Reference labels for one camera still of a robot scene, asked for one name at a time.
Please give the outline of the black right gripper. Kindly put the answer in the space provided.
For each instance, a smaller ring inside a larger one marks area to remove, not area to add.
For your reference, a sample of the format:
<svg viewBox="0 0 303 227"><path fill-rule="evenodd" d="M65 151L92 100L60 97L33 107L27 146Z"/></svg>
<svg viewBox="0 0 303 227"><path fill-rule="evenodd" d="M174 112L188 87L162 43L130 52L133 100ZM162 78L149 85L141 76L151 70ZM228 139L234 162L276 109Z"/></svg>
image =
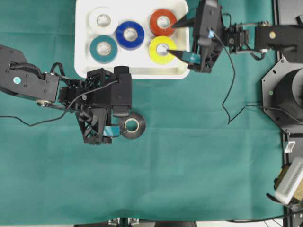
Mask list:
<svg viewBox="0 0 303 227"><path fill-rule="evenodd" d="M184 27L193 27L192 52L167 52L187 63L188 68L195 72L210 73L224 46L229 48L230 53L235 53L250 40L249 30L235 25L224 26L221 6L216 0L200 1L195 18L184 15L171 26L173 29Z"/></svg>

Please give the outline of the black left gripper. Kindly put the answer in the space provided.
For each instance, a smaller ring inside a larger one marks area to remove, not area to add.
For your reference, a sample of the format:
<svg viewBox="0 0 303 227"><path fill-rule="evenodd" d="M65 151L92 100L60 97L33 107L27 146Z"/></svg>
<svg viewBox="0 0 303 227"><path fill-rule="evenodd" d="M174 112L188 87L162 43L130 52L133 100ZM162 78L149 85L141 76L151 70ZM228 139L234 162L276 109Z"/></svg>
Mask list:
<svg viewBox="0 0 303 227"><path fill-rule="evenodd" d="M112 117L129 115L132 107L132 76L127 66L87 73L85 80L71 80L59 92L58 102L74 110L86 144L110 144L120 136Z"/></svg>

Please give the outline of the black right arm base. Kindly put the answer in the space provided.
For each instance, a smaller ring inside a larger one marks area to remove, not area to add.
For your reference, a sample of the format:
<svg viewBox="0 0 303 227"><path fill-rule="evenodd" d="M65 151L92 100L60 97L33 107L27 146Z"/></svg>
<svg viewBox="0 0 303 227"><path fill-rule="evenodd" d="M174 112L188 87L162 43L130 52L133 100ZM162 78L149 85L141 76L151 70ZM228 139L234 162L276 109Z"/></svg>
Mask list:
<svg viewBox="0 0 303 227"><path fill-rule="evenodd" d="M262 78L264 112L289 134L303 132L303 65L282 58Z"/></svg>

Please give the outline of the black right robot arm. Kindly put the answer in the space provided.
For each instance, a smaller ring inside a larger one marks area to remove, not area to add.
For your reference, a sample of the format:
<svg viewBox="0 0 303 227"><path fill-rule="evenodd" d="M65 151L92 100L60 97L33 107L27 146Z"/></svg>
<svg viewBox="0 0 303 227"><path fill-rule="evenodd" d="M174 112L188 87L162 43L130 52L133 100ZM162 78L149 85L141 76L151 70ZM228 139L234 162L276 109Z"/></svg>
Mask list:
<svg viewBox="0 0 303 227"><path fill-rule="evenodd" d="M227 53L249 53L260 61L269 50L281 52L291 63L303 62L303 22L298 25L271 25L266 21L251 23L254 26L254 47L249 47L250 32L247 23L224 26L222 7L216 0L201 0L194 14L185 14L171 27L193 29L191 51L167 51L185 62L188 69L210 73L224 48Z"/></svg>

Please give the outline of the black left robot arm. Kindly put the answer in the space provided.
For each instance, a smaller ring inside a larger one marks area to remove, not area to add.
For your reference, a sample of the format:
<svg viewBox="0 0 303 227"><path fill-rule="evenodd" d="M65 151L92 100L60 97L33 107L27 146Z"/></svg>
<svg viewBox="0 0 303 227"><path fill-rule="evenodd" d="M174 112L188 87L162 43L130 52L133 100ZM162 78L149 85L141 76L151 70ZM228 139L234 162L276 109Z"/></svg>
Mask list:
<svg viewBox="0 0 303 227"><path fill-rule="evenodd" d="M71 79L59 62L42 73L20 50L2 45L0 90L63 114L75 113L86 144L110 144L114 137L129 137L132 76L126 66L114 67L113 72L89 71L85 80Z"/></svg>

